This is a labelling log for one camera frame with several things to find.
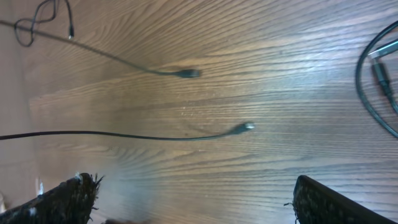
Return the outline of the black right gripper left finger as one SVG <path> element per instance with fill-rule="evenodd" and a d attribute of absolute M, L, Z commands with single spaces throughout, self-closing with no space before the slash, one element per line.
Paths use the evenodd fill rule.
<path fill-rule="evenodd" d="M 95 209 L 100 183 L 96 174 L 81 173 L 48 192 L 1 214 L 1 224 L 87 224 Z"/>

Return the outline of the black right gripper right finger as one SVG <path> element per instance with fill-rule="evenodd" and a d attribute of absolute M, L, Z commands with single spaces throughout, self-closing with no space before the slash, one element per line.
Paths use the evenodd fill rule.
<path fill-rule="evenodd" d="M 397 224 L 306 175 L 298 176 L 293 196 L 295 223 Z"/>

